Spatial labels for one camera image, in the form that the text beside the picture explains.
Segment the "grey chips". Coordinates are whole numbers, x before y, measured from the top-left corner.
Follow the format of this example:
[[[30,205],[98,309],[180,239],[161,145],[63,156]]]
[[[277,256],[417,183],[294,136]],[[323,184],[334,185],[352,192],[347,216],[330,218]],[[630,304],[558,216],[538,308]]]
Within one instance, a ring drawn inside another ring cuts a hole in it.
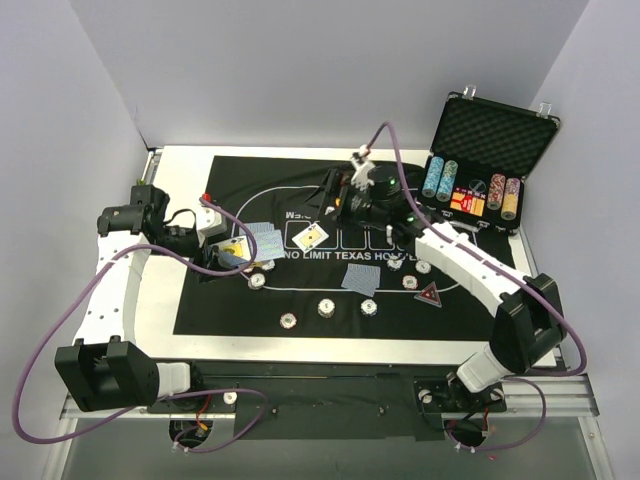
[[[404,260],[402,258],[390,258],[387,261],[387,266],[392,271],[398,271],[402,265]]]
[[[250,289],[259,290],[266,285],[266,277],[263,273],[256,273],[249,277],[248,286]]]

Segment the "blue backed card fan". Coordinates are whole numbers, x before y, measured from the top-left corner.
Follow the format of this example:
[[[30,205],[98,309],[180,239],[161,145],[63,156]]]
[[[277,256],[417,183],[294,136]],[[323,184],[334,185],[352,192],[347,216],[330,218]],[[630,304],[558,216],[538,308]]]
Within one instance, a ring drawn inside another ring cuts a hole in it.
[[[283,235],[270,222],[247,223],[247,229],[252,233],[257,245],[255,262],[267,262],[285,257]],[[244,229],[238,231],[240,252],[235,256],[249,260],[253,254],[253,246]]]

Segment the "blue backed dealt card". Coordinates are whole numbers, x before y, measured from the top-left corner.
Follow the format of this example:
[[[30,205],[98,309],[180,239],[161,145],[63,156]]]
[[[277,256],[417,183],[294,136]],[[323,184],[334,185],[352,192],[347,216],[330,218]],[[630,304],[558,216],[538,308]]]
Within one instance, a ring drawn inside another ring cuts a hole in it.
[[[365,264],[348,264],[341,282],[343,289],[373,297],[380,286],[381,269]]]

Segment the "blue chip stack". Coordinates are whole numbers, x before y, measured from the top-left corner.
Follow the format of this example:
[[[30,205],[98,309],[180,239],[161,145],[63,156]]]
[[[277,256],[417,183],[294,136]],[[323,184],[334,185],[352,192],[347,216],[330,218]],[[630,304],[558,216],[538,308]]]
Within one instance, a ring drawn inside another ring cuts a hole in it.
[[[377,314],[378,307],[374,300],[366,299],[361,302],[360,311],[364,316],[370,317]]]

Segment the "grey chip stack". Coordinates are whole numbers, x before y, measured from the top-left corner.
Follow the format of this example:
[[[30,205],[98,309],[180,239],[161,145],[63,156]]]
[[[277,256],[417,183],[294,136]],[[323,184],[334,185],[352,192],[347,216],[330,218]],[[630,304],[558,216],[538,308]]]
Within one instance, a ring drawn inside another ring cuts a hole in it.
[[[319,301],[317,306],[318,314],[323,318],[331,318],[335,313],[335,303],[329,298],[324,298]]]

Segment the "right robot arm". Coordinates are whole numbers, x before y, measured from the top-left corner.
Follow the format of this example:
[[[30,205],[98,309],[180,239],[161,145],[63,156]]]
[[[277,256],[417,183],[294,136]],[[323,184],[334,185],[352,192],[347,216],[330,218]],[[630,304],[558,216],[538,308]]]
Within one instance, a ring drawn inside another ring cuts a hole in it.
[[[317,220],[385,233],[388,242],[448,275],[493,315],[488,344],[447,383],[449,402],[468,409],[503,378],[525,374],[567,336],[556,283],[500,263],[417,204],[401,167],[375,165],[354,154],[332,167],[308,197]]]

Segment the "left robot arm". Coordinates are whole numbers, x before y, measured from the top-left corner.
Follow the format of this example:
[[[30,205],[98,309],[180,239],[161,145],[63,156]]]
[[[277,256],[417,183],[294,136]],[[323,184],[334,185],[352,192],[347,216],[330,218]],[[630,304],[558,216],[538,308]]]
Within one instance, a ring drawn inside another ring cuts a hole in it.
[[[145,265],[160,247],[183,259],[202,260],[225,218],[208,205],[192,207],[190,228],[165,221],[170,197],[153,185],[132,187],[128,204],[107,207],[97,220],[100,279],[73,343],[56,351],[54,365],[83,412],[152,406],[170,396],[181,410],[200,408],[206,397],[184,361],[157,361],[136,344],[135,317]]]

